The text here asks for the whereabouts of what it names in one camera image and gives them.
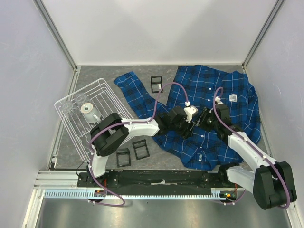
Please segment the blue plaid shirt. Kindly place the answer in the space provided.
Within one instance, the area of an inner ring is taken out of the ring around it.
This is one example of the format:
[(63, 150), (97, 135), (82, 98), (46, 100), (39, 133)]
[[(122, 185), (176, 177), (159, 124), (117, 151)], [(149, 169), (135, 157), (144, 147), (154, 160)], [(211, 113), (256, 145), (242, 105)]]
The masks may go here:
[(183, 129), (184, 124), (177, 123), (153, 138), (186, 168), (210, 171), (218, 165), (241, 163), (243, 158), (228, 146), (233, 131), (245, 132), (253, 143), (261, 140), (258, 96), (245, 73), (180, 66), (165, 104), (149, 94), (134, 72), (117, 77), (114, 83), (139, 119), (169, 120), (169, 112), (184, 109), (186, 102), (197, 108), (192, 128)]

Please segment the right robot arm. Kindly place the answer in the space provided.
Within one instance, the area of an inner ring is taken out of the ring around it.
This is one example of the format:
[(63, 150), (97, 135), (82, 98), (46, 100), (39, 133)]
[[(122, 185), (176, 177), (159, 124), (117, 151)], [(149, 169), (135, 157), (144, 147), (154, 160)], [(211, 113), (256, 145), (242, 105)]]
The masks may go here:
[(260, 208), (287, 209), (297, 199), (292, 168), (285, 161), (278, 162), (256, 144), (242, 129), (233, 125), (228, 107), (217, 103), (212, 109), (203, 108), (197, 126), (205, 131), (215, 131), (217, 137), (233, 149), (251, 168), (245, 170), (233, 163), (220, 167), (218, 183), (228, 187), (235, 183), (253, 194)]

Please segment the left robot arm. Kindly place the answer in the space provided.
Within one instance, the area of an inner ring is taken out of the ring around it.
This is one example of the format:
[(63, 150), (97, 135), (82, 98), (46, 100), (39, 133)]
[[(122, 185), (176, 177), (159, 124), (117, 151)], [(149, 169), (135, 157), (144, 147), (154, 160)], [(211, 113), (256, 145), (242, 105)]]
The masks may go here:
[(105, 167), (109, 155), (114, 153), (126, 138), (137, 136), (159, 136), (175, 132), (183, 138), (192, 136), (195, 123), (193, 117), (198, 113), (194, 106), (175, 107), (168, 113), (156, 115), (153, 119), (125, 119), (112, 113), (90, 132), (90, 148), (93, 157), (88, 165), (88, 182), (99, 187), (104, 182)]

